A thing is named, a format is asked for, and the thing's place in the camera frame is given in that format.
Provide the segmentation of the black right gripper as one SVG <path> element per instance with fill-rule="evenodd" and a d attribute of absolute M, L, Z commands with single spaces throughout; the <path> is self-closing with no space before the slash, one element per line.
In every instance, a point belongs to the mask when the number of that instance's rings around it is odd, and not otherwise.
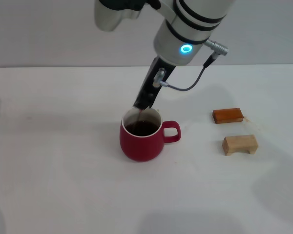
<path fill-rule="evenodd" d="M 140 89 L 140 94 L 137 96 L 133 107 L 139 110 L 145 110 L 151 108 L 155 102 L 156 96 L 158 95 L 161 85 L 158 84 L 160 81 L 166 81 L 171 75 L 176 66 L 165 62 L 159 56 L 157 56 L 145 77 L 143 85 Z"/>

